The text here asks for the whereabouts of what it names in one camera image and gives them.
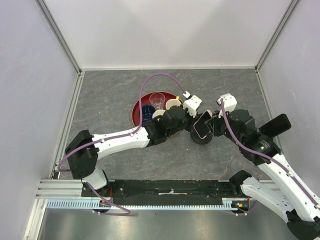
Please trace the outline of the round base phone holder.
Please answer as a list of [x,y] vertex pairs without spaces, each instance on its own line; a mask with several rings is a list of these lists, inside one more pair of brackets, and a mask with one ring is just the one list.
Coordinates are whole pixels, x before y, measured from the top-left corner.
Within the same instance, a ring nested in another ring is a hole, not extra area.
[[192,131],[190,132],[190,137],[191,137],[192,141],[195,142],[196,144],[206,145],[212,140],[213,135],[210,133],[206,138],[200,139],[198,137],[198,135],[196,134],[196,132],[194,130],[194,126],[193,126]]

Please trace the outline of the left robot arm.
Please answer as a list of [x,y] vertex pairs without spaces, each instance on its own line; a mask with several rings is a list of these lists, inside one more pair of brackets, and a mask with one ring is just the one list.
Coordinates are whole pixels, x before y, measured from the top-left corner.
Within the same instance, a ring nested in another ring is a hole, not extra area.
[[96,167],[99,159],[129,149],[162,144],[181,130],[189,131],[197,115],[190,107],[172,106],[163,115],[143,122],[141,127],[95,135],[82,130],[65,149],[72,178],[88,182],[99,197],[106,196],[110,185],[105,172]]

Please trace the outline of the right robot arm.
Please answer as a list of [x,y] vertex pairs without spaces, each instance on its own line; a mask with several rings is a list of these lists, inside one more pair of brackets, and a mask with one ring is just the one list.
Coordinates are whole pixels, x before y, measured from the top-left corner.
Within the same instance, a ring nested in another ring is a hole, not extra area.
[[320,199],[289,165],[274,137],[292,126],[282,113],[256,128],[247,110],[236,109],[203,114],[204,124],[215,137],[225,136],[238,146],[241,154],[266,173],[280,189],[276,193],[263,186],[248,172],[241,170],[230,178],[229,191],[235,197],[252,197],[276,213],[299,240],[320,236]]

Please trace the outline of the phone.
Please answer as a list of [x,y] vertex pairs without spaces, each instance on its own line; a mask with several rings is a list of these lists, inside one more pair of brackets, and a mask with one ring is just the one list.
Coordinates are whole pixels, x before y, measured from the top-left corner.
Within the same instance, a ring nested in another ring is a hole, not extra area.
[[213,113],[210,110],[206,110],[195,121],[193,128],[195,130],[195,133],[200,139],[204,139],[209,134],[212,133],[213,127],[211,126],[211,123],[210,123],[212,116],[213,116]]
[[259,128],[259,131],[269,138],[275,138],[276,136],[290,130],[291,127],[292,125],[288,116],[285,113],[282,113],[262,125]]

